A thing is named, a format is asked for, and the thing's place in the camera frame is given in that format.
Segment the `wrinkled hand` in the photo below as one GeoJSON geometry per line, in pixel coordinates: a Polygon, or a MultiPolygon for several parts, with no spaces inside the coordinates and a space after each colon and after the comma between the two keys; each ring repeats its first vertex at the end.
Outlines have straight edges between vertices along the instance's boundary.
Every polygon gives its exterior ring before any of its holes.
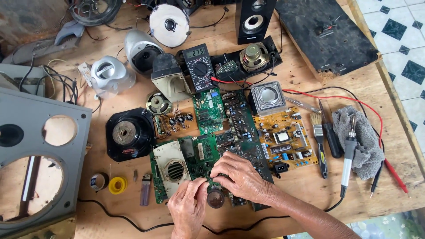
{"type": "Polygon", "coordinates": [[[274,185],[262,179],[249,160],[229,151],[214,164],[210,176],[235,196],[265,205],[272,200],[274,185]],[[218,176],[220,173],[228,175],[231,180],[218,176]]]}
{"type": "Polygon", "coordinates": [[[207,204],[206,178],[183,181],[168,201],[173,217],[172,239],[195,239],[201,230],[207,204]]]}

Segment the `black speaker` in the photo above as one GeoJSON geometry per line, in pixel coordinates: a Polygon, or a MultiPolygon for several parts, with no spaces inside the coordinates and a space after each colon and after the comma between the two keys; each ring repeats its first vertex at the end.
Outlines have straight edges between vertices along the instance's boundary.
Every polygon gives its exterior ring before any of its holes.
{"type": "Polygon", "coordinates": [[[266,36],[276,0],[236,0],[238,45],[260,42],[266,36]]]}

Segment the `digital multimeter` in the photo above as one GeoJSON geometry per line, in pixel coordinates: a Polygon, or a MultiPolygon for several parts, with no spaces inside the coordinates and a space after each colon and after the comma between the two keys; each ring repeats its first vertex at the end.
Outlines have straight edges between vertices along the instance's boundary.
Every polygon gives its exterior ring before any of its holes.
{"type": "Polygon", "coordinates": [[[187,69],[193,81],[195,91],[201,92],[211,88],[215,88],[212,84],[211,77],[215,77],[212,67],[210,54],[207,50],[207,45],[201,44],[187,50],[183,50],[184,60],[186,61],[187,69]]]}

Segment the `adhesive tape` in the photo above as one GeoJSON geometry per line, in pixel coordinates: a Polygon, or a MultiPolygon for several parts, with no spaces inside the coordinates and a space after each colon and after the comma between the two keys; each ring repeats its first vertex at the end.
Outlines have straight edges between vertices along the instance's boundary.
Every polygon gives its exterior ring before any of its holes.
{"type": "Polygon", "coordinates": [[[120,194],[127,188],[127,179],[124,177],[114,177],[109,182],[109,191],[112,194],[120,194]]]}
{"type": "Polygon", "coordinates": [[[109,177],[105,173],[98,173],[91,176],[90,187],[96,192],[105,189],[109,184],[109,177]]]}

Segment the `rag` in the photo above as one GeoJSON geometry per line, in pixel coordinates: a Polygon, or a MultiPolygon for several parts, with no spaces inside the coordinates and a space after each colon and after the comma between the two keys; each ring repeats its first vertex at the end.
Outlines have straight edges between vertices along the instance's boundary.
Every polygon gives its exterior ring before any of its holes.
{"type": "Polygon", "coordinates": [[[351,168],[362,180],[375,177],[384,160],[384,152],[379,147],[379,142],[375,131],[369,120],[360,111],[348,105],[332,113],[334,120],[334,131],[337,134],[342,148],[345,150],[345,139],[351,129],[350,119],[355,114],[357,147],[354,153],[351,168]]]}

